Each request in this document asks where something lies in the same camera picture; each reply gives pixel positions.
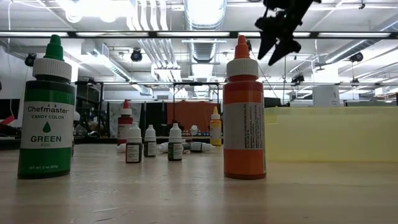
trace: table surface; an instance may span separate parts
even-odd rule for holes
[[[70,175],[17,180],[18,153],[0,151],[0,223],[398,223],[398,164],[270,162],[233,180],[220,148],[126,164],[84,144]]]

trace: green droplet logo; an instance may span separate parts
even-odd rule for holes
[[[43,132],[44,133],[49,133],[51,131],[50,124],[47,122],[44,127],[43,127]]]

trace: red bottle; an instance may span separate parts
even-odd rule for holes
[[[264,89],[258,63],[250,58],[246,38],[239,36],[235,59],[227,64],[224,86],[224,175],[235,179],[266,176]]]
[[[123,108],[120,109],[120,115],[118,119],[118,145],[127,143],[129,129],[132,127],[131,109],[128,100],[124,100]]]

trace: yellow bottle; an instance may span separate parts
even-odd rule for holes
[[[221,117],[218,114],[217,107],[214,107],[213,114],[211,115],[210,121],[210,144],[214,146],[221,146]]]

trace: green bottle cap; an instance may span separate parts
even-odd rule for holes
[[[44,58],[51,58],[55,60],[63,61],[63,47],[61,45],[61,37],[58,35],[52,35],[50,43],[47,44]]]

